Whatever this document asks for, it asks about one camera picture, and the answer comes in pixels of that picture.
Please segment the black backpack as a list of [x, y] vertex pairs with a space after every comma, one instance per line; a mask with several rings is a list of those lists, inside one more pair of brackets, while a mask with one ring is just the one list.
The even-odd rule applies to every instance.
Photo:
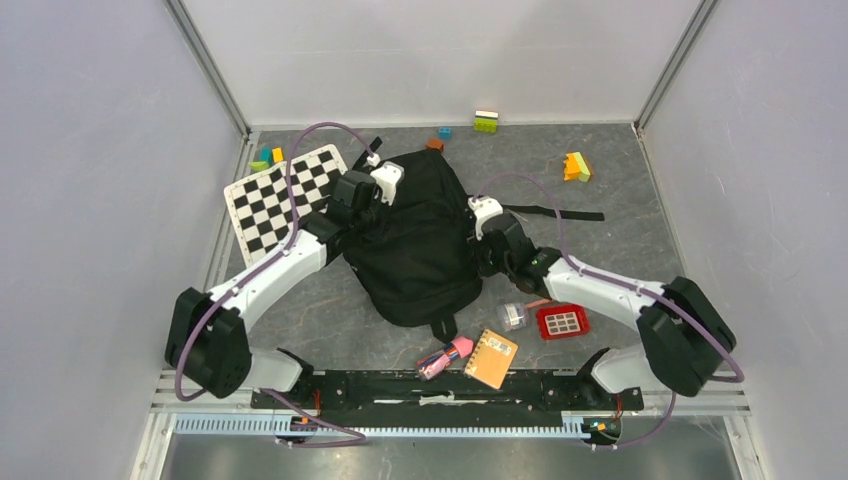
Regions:
[[405, 169], [395, 203], [343, 257], [385, 320], [427, 326], [448, 343], [458, 335], [456, 314], [483, 287], [470, 247], [470, 196], [442, 152], [425, 148], [391, 161]]

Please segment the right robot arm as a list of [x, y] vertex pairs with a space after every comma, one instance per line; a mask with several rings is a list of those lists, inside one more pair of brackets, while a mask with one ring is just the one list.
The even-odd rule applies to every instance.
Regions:
[[[472, 244], [483, 275], [503, 274], [524, 293], [581, 306], [638, 334], [638, 343], [602, 350], [584, 364], [577, 392], [591, 408], [636, 387], [694, 397], [709, 381], [744, 378], [731, 356], [734, 333], [688, 278], [663, 284], [596, 269], [558, 249], [535, 246], [510, 213], [476, 221]], [[723, 364], [732, 375], [718, 375]]]

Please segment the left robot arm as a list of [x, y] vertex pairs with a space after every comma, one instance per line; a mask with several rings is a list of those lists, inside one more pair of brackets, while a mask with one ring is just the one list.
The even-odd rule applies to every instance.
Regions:
[[207, 292], [182, 292], [165, 352], [176, 369], [177, 398], [223, 399], [246, 387], [275, 390], [290, 407], [306, 405], [314, 381], [304, 364], [282, 350], [252, 347], [248, 334], [274, 303], [385, 221], [403, 178], [403, 168], [391, 162], [370, 173], [345, 173], [326, 210], [294, 223], [261, 260]]

